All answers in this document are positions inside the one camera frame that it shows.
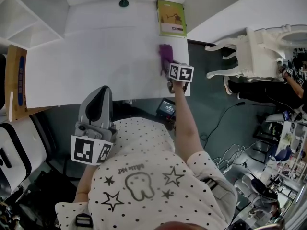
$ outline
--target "black and white marker cube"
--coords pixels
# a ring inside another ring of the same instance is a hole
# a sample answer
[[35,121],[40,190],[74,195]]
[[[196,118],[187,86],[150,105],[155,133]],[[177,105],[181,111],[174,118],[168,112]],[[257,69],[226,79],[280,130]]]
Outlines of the black and white marker cube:
[[194,68],[192,66],[171,63],[169,78],[179,82],[192,82]]
[[91,165],[104,163],[113,143],[88,137],[71,136],[71,160]]

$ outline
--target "blue label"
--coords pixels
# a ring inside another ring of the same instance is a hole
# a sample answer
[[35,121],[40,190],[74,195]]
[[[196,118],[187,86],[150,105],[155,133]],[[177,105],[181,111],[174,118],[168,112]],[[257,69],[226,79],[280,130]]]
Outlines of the blue label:
[[24,57],[20,57],[18,70],[18,105],[22,106],[24,103]]

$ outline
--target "white table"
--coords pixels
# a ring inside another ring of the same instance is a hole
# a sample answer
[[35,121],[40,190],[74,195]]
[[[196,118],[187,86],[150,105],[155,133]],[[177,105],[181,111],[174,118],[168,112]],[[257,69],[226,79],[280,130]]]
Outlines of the white table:
[[78,104],[103,85],[113,100],[170,97],[160,76],[159,44],[170,44],[174,59],[189,63],[185,38],[159,36],[155,3],[72,6],[65,39],[27,53],[27,107]]

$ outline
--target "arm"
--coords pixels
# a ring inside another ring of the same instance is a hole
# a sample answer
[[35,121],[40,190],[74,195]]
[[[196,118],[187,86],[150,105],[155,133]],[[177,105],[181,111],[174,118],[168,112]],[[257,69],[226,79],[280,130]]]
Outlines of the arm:
[[92,177],[98,166],[87,165],[77,187],[74,203],[87,202],[91,190]]
[[186,162],[188,158],[199,151],[204,151],[199,139],[198,131],[181,82],[173,81],[176,103],[176,148],[181,158]]
[[284,78],[287,80],[287,83],[295,91],[297,96],[302,99],[304,95],[304,89],[297,82],[295,82],[289,75],[286,75]]

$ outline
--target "cardboard box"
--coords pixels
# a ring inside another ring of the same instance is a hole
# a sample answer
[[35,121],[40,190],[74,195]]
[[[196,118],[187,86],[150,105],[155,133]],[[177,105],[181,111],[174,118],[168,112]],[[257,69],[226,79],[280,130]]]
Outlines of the cardboard box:
[[10,45],[5,67],[5,106],[10,122],[44,111],[44,108],[27,108],[25,97],[25,62],[27,51]]

